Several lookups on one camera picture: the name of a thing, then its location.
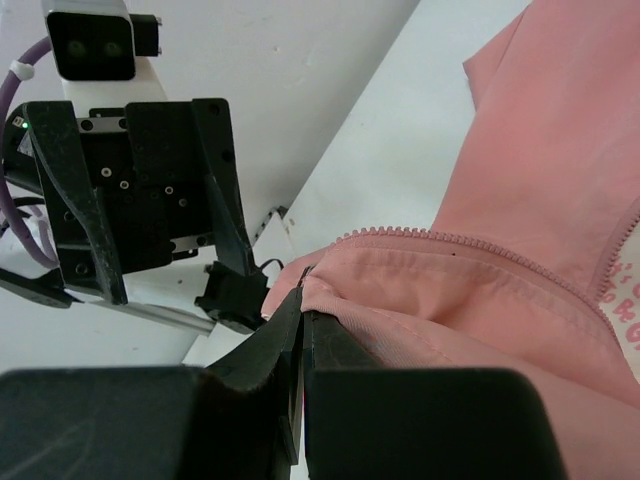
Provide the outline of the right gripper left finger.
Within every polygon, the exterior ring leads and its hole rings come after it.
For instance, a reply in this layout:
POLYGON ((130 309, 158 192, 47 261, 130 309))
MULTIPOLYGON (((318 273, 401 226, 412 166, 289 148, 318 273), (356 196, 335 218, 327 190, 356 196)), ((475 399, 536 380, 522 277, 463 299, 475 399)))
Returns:
POLYGON ((5 479, 286 479, 300 459, 301 292, 202 367, 1 378, 5 479))

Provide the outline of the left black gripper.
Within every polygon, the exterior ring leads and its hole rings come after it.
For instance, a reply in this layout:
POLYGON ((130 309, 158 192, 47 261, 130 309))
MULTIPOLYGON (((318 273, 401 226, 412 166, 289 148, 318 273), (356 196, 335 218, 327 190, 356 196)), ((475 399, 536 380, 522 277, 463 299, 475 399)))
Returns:
POLYGON ((69 102, 27 102, 24 114, 66 288, 124 305, 127 274, 206 246, 253 272, 226 100, 137 102, 85 119, 69 102))

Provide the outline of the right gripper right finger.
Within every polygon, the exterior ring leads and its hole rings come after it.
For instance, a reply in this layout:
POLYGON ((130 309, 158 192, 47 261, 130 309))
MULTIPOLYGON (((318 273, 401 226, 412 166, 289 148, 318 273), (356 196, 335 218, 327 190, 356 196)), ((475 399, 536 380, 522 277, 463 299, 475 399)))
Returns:
POLYGON ((564 478, 542 400, 523 375, 386 368, 336 318, 303 319, 311 478, 564 478))

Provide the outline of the pink hooded jacket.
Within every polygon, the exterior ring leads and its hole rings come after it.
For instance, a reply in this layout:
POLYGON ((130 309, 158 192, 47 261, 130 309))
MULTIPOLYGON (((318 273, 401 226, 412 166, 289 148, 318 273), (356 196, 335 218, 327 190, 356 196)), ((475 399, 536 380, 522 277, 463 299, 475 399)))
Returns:
POLYGON ((287 266, 303 307, 394 367, 508 367, 639 401, 598 300, 639 216, 639 5, 535 1, 466 61, 475 117, 429 229, 287 266))

